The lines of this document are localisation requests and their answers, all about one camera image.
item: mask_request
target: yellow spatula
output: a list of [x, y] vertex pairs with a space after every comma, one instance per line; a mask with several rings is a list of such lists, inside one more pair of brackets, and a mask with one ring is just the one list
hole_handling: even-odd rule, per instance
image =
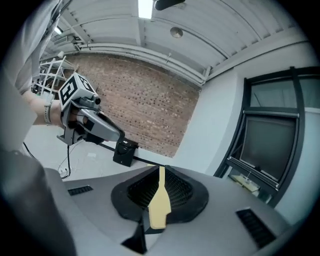
[[171, 205], [168, 193], [165, 188], [166, 170], [163, 166], [159, 167], [159, 188], [155, 192], [148, 208], [150, 227], [154, 230], [166, 227], [167, 214], [171, 213]]

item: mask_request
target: brick wall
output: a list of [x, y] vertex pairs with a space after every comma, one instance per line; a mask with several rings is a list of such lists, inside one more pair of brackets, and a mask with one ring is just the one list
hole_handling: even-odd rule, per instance
[[66, 58], [97, 86], [104, 113], [143, 149], [173, 157], [199, 92], [152, 64], [108, 54]]

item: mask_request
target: black box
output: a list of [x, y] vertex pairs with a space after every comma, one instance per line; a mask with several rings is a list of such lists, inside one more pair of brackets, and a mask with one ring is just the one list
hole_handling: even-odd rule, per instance
[[138, 143], [127, 138], [118, 141], [114, 150], [113, 161], [130, 167], [137, 148]]

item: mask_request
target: white rack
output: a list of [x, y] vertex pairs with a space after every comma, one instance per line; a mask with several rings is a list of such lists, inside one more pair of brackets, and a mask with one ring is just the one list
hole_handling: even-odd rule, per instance
[[66, 60], [66, 56], [63, 59], [56, 60], [53, 58], [51, 61], [41, 62], [39, 68], [44, 68], [45, 73], [40, 73], [39, 76], [44, 79], [42, 82], [34, 82], [34, 85], [41, 88], [40, 96], [42, 97], [44, 91], [49, 92], [49, 99], [52, 98], [53, 93], [57, 93], [58, 90], [54, 89], [56, 81], [66, 81], [68, 78], [65, 77], [65, 70], [73, 70], [75, 72], [78, 66], [73, 65], [71, 62]]

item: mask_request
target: white ceiling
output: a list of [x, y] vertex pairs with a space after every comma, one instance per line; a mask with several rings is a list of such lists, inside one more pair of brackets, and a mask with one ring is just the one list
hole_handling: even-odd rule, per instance
[[[162, 11], [153, 10], [150, 20], [138, 18], [138, 0], [73, 0], [66, 13], [58, 24], [63, 33], [55, 34], [52, 41], [61, 36], [80, 35], [78, 45], [86, 51], [106, 50], [138, 59], [148, 58], [145, 51], [159, 53], [162, 59], [170, 54], [169, 63], [172, 59], [187, 65], [201, 79], [208, 67], [213, 68], [212, 72], [244, 49], [297, 26], [273, 0], [186, 0]], [[181, 28], [183, 37], [172, 37], [172, 27]], [[85, 47], [87, 43], [91, 43], [91, 48]], [[96, 43], [117, 43], [129, 50], [119, 51], [109, 44], [95, 48]], [[51, 42], [43, 57], [78, 50], [73, 43], [57, 47]], [[150, 62], [159, 61], [153, 58]], [[161, 65], [166, 68], [167, 64], [162, 61]], [[180, 68], [172, 69], [183, 72]]]

